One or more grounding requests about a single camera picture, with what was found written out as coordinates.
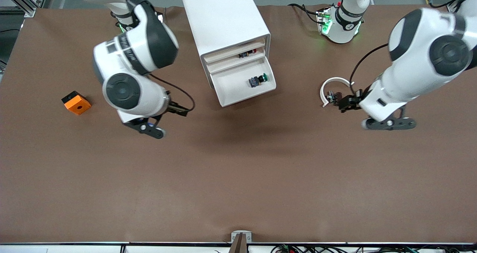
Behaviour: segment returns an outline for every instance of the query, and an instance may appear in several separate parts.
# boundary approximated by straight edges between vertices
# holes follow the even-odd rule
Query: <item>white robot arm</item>
[[[104,98],[124,125],[161,139],[165,132],[157,124],[162,114],[186,116],[192,110],[172,102],[169,92],[148,78],[150,72],[174,62],[177,39],[147,0],[88,1],[106,4],[118,20],[130,19],[125,22],[129,31],[94,48],[93,67]],[[150,117],[155,124],[148,122]]]
[[[361,18],[369,4],[370,0],[341,0],[341,5],[332,6],[326,11],[329,18],[319,18],[325,23],[319,26],[320,32],[337,44],[351,41],[358,33]]]
[[[371,117],[365,129],[414,128],[403,114],[407,102],[477,66],[477,0],[459,6],[456,13],[422,8],[403,17],[389,36],[392,65],[364,92],[339,100],[341,112],[362,108]]]

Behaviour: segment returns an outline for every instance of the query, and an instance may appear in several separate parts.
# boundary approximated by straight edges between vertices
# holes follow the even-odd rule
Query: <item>brown tabletop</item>
[[[154,74],[197,108],[165,115],[161,140],[121,125],[102,96],[91,59],[119,33],[109,10],[37,10],[0,86],[0,241],[227,241],[236,229],[255,241],[477,240],[475,70],[410,102],[410,131],[364,131],[363,111],[321,107],[322,82],[348,78],[415,8],[371,6],[338,45],[299,10],[259,7],[277,89],[225,108],[184,9],[168,8],[180,52]],[[389,65],[385,49],[370,56],[356,88]],[[73,90],[92,102],[81,116],[61,102]]]

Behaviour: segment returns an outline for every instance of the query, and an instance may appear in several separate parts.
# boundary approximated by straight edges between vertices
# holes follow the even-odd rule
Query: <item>orange cube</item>
[[[70,112],[78,115],[91,107],[91,104],[85,99],[85,97],[76,91],[71,92],[69,95],[62,98],[61,101]]]

